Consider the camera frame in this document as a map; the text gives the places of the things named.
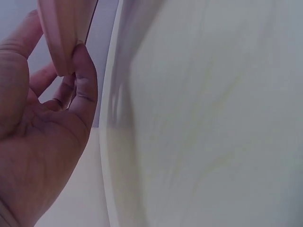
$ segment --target skin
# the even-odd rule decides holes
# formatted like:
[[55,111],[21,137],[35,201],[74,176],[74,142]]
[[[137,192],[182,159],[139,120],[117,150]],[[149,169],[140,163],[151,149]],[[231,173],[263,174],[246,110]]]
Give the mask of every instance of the skin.
[[21,226],[33,226],[68,182],[90,134],[97,74],[85,45],[75,75],[54,98],[38,98],[57,77],[52,64],[29,75],[27,59],[43,32],[37,11],[0,43],[0,201]]

